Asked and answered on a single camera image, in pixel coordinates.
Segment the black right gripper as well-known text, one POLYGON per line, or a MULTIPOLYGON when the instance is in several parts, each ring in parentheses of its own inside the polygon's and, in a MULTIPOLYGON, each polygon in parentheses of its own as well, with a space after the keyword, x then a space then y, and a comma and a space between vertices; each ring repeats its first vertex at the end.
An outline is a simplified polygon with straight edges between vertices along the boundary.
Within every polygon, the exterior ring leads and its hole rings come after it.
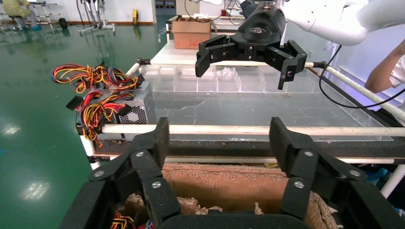
POLYGON ((256 8, 237 32, 230 36, 219 35, 199 44, 196 53, 195 74, 201 78, 211 63, 238 60, 265 62, 280 71, 278 89, 294 80, 295 74, 304 70, 307 54, 294 41, 280 46, 286 27, 283 11, 271 6, 256 8))

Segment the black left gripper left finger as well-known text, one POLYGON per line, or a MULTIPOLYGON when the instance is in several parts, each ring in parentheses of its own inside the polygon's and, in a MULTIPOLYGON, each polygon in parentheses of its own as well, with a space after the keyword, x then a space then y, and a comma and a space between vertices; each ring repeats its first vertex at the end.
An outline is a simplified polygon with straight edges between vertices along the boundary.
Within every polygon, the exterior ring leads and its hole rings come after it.
POLYGON ((151 132, 135 136, 122 155, 93 170, 71 204, 62 229, 108 229, 114 211, 134 193, 141 195, 154 228, 181 212, 161 170, 169 151, 169 122, 159 119, 151 132))

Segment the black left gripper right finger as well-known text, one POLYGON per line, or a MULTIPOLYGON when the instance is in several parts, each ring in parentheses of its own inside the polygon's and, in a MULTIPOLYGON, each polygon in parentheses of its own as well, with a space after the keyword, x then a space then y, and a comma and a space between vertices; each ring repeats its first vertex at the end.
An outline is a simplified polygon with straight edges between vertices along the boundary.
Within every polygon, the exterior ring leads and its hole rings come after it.
POLYGON ((404 220, 362 170, 322 152, 309 135, 290 131, 273 117, 269 145, 288 177, 282 214, 303 220, 314 192, 337 210, 346 229, 404 228, 404 220))

